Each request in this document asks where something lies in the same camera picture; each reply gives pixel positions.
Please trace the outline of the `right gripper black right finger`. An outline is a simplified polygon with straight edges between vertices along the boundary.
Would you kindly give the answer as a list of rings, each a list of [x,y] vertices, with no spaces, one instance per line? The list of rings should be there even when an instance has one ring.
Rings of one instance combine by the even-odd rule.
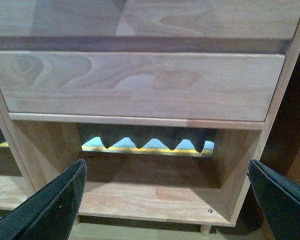
[[[300,185],[255,159],[247,175],[274,238],[300,240]]]

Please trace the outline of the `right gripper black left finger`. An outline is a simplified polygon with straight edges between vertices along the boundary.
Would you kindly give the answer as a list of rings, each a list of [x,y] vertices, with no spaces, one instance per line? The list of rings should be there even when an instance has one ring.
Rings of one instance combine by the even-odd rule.
[[[0,240],[67,240],[87,177],[83,159],[0,219]]]

